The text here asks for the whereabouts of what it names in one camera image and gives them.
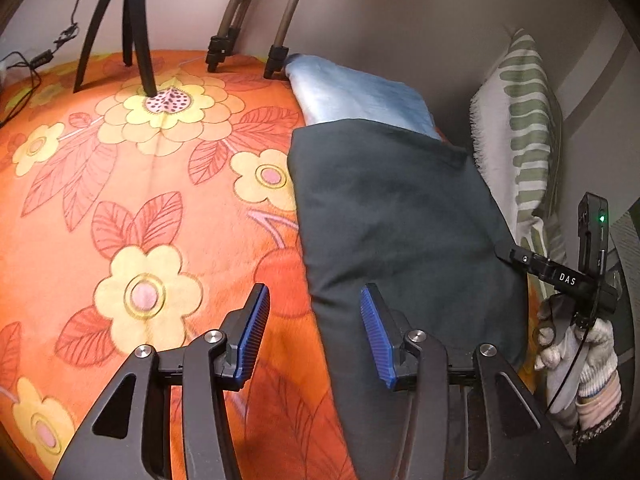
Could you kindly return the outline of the white gloved right hand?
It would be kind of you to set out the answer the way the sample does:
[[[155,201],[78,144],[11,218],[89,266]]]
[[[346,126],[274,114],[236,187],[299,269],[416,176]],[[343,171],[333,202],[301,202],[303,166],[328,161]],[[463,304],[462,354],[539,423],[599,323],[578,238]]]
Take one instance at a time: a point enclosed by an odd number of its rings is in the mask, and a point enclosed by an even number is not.
[[[617,370],[612,322],[596,318],[591,327],[582,328],[572,319],[575,306],[572,298],[562,294],[542,303],[535,368],[546,376],[551,414],[572,410],[578,399],[593,398]]]

